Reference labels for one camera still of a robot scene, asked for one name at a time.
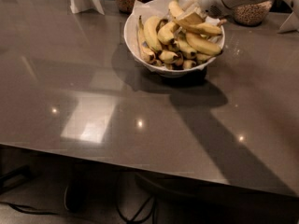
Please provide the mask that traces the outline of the small lower yellow banana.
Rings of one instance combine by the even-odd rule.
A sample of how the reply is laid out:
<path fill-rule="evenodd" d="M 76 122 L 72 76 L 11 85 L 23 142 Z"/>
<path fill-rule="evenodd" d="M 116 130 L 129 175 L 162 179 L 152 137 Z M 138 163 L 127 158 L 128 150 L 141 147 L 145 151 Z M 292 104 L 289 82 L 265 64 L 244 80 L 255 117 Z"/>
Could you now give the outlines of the small lower yellow banana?
<path fill-rule="evenodd" d="M 175 52 L 166 49 L 162 50 L 158 57 L 163 63 L 174 63 L 178 59 L 178 55 Z"/>

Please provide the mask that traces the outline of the centre short yellow banana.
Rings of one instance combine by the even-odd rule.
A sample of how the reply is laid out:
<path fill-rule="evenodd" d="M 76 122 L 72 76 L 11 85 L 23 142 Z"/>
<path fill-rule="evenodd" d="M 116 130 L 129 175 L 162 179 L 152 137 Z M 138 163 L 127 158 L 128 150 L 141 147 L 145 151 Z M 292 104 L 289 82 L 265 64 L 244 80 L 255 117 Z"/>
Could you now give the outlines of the centre short yellow banana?
<path fill-rule="evenodd" d="M 164 45 L 172 44 L 175 40 L 174 32 L 179 25 L 173 21 L 168 22 L 158 31 L 158 39 Z"/>

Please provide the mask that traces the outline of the small yellow banana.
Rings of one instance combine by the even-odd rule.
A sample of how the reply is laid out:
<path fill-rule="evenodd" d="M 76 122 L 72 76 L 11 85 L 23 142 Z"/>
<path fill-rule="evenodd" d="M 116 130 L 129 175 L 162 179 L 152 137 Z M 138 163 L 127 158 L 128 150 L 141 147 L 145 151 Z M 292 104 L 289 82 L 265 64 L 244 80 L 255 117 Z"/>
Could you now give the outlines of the small yellow banana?
<path fill-rule="evenodd" d="M 192 69 L 195 66 L 196 66 L 196 61 L 194 61 L 194 60 L 185 60 L 182 65 L 184 70 Z"/>
<path fill-rule="evenodd" d="M 178 59 L 178 55 L 175 52 L 166 49 L 162 50 L 158 57 L 163 63 L 174 63 Z"/>

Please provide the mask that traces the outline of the far left thin banana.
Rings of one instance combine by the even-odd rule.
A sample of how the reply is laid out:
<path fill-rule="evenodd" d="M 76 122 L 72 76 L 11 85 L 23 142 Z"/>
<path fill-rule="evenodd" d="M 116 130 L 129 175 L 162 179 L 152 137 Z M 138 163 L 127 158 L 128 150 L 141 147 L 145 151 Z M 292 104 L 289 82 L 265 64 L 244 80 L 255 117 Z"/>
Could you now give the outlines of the far left thin banana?
<path fill-rule="evenodd" d="M 142 60 L 146 63 L 153 63 L 155 60 L 155 53 L 149 48 L 146 42 L 142 17 L 138 18 L 137 40 Z"/>

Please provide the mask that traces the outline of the white paper bowl liner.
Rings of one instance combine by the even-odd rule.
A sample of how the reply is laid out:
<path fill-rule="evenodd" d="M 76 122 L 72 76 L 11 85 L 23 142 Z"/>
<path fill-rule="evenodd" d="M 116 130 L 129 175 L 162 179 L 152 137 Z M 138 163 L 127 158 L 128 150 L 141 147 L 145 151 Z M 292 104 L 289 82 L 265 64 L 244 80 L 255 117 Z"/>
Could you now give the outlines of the white paper bowl liner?
<path fill-rule="evenodd" d="M 133 14 L 138 18 L 142 16 L 147 19 L 152 15 L 164 17 L 168 11 L 168 2 L 166 0 L 152 0 L 148 3 L 135 1 Z"/>

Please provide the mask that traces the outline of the right yellow banana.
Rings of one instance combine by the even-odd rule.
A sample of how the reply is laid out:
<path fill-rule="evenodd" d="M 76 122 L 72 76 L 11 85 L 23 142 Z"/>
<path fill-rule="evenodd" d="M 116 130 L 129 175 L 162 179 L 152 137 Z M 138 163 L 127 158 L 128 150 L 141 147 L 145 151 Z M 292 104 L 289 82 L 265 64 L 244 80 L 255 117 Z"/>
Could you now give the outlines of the right yellow banana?
<path fill-rule="evenodd" d="M 218 44 L 208 41 L 198 34 L 187 32 L 185 36 L 189 45 L 201 53 L 210 56 L 217 56 L 222 53 L 222 48 Z"/>

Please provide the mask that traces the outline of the dark table leg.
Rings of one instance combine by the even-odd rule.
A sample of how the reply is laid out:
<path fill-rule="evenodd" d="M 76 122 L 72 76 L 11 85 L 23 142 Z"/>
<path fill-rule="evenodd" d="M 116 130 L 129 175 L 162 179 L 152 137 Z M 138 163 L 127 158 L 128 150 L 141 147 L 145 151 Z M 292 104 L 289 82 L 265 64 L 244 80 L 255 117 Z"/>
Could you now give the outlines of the dark table leg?
<path fill-rule="evenodd" d="M 64 208 L 76 213 L 83 205 L 88 193 L 87 182 L 88 165 L 78 162 L 72 166 L 71 176 L 64 191 Z"/>

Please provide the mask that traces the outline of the long top yellow banana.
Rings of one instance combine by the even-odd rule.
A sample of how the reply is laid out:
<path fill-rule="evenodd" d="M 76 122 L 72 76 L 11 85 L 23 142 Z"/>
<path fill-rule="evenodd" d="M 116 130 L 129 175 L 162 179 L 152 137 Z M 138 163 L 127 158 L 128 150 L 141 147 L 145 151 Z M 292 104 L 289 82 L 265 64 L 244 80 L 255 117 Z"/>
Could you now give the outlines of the long top yellow banana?
<path fill-rule="evenodd" d="M 175 22 L 175 17 L 177 15 L 180 15 L 184 10 L 181 8 L 178 0 L 172 0 L 168 4 L 168 11 L 173 22 Z M 203 23 L 196 24 L 196 25 L 179 25 L 179 26 L 184 28 L 186 31 L 193 32 L 199 35 L 209 35 L 209 36 L 222 35 L 222 29 L 219 26 L 205 21 Z"/>

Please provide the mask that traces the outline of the left curved yellow banana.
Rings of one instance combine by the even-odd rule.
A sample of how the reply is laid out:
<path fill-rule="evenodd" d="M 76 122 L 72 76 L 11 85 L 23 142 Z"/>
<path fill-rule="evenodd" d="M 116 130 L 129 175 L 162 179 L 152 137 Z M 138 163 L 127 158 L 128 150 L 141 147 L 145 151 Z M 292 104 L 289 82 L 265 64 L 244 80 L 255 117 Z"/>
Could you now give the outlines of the left curved yellow banana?
<path fill-rule="evenodd" d="M 144 36 L 150 49 L 156 53 L 161 53 L 163 45 L 158 39 L 157 27 L 161 23 L 161 18 L 157 16 L 149 17 L 144 23 Z"/>

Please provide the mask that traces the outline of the glass jar of chickpeas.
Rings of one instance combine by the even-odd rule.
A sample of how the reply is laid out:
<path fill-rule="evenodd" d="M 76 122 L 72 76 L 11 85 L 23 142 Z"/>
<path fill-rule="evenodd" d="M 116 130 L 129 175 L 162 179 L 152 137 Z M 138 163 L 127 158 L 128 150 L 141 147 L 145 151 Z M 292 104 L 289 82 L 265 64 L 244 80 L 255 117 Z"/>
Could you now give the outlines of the glass jar of chickpeas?
<path fill-rule="evenodd" d="M 239 6 L 234 9 L 234 20 L 245 26 L 257 26 L 262 23 L 273 5 L 272 1 L 254 5 Z"/>

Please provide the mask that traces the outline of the middle yellow banana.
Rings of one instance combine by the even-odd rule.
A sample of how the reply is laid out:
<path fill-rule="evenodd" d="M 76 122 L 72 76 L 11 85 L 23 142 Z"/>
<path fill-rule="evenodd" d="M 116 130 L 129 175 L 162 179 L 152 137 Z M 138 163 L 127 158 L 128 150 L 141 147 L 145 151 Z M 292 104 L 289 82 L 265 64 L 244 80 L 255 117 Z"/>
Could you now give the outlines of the middle yellow banana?
<path fill-rule="evenodd" d="M 197 50 L 188 44 L 185 39 L 177 39 L 179 51 L 186 59 L 194 59 L 197 54 Z"/>

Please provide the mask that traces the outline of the small front yellow banana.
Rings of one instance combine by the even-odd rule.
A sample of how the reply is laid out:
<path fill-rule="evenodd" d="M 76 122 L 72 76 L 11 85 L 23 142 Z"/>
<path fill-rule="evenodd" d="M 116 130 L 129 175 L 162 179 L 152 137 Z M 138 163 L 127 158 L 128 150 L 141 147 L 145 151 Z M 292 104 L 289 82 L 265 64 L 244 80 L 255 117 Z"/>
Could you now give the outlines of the small front yellow banana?
<path fill-rule="evenodd" d="M 196 61 L 194 61 L 194 60 L 185 60 L 182 65 L 184 70 L 192 69 L 195 66 L 196 66 Z"/>

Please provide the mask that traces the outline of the white ceramic bowl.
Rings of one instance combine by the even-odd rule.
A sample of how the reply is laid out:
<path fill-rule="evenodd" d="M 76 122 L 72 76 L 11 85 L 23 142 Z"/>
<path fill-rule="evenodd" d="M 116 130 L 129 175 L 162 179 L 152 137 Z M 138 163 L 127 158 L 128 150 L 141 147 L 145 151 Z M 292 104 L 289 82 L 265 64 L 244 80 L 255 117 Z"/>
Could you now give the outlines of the white ceramic bowl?
<path fill-rule="evenodd" d="M 178 0 L 178 2 L 182 8 L 182 6 L 187 1 L 186 0 Z M 200 35 L 200 36 L 208 41 L 218 44 L 223 49 L 224 40 L 225 40 L 225 32 L 224 32 L 223 26 L 221 25 L 221 22 L 219 20 L 209 18 L 205 15 L 200 15 L 200 16 L 205 19 L 205 22 L 217 25 L 222 29 L 222 35 L 218 35 L 218 36 Z M 166 50 L 175 52 L 178 55 L 178 59 L 174 63 L 163 63 L 158 57 L 159 53 L 156 53 L 151 49 L 155 53 L 155 60 L 153 63 L 146 63 L 142 60 L 142 58 L 140 56 L 140 52 L 139 52 L 139 46 L 138 46 L 138 40 L 137 40 L 138 18 L 133 14 L 133 12 L 129 16 L 129 18 L 127 19 L 125 26 L 124 26 L 124 39 L 125 39 L 125 43 L 126 43 L 128 49 L 133 54 L 135 60 L 137 62 L 143 64 L 151 72 L 155 72 L 164 77 L 183 77 L 191 72 L 204 70 L 210 63 L 212 63 L 216 59 L 217 56 L 219 56 L 219 55 L 210 56 L 210 55 L 206 55 L 204 53 L 197 51 L 196 57 L 194 59 L 184 58 L 182 53 L 179 51 L 177 39 L 185 39 L 186 40 L 185 34 L 189 31 L 186 31 L 184 28 L 179 26 L 179 28 L 174 32 L 174 36 L 175 36 L 174 42 L 169 45 L 162 44 L 163 50 L 166 49 Z M 162 20 L 161 20 L 161 23 L 157 27 L 157 32 L 168 22 L 173 21 L 169 14 L 169 11 L 167 11 L 167 13 L 164 17 L 159 17 L 159 18 L 161 18 Z M 144 23 L 146 20 L 147 19 L 142 18 L 143 26 L 144 26 Z M 192 69 L 184 70 L 182 65 L 185 60 L 196 61 L 196 66 Z"/>

